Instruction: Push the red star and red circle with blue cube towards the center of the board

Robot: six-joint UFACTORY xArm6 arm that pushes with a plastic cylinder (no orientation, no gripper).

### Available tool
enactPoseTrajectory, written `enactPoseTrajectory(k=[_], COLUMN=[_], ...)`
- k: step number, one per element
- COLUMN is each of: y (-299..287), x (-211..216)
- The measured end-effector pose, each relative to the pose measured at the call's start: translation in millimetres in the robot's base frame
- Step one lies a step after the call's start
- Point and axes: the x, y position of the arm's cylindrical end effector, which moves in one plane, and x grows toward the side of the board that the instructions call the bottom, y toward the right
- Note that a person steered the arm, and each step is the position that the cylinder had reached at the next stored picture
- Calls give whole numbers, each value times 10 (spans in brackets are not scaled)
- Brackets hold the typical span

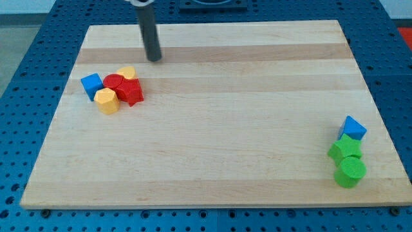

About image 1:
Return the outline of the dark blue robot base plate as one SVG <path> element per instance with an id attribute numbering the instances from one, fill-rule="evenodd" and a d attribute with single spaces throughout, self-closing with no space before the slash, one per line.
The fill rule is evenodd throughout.
<path id="1" fill-rule="evenodd" d="M 178 0 L 182 10 L 246 10 L 248 0 Z"/>

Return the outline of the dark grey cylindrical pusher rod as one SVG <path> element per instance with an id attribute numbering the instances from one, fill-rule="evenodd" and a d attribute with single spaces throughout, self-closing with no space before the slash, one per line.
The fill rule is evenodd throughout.
<path id="1" fill-rule="evenodd" d="M 146 57 L 151 62 L 157 62 L 162 58 L 162 51 L 158 39 L 153 4 L 136 6 L 136 12 Z"/>

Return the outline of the white rod mount collar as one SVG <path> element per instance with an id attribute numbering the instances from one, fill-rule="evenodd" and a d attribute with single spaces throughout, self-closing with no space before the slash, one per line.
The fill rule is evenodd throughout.
<path id="1" fill-rule="evenodd" d="M 152 4 L 155 0 L 126 0 L 130 2 L 133 6 L 148 6 Z"/>

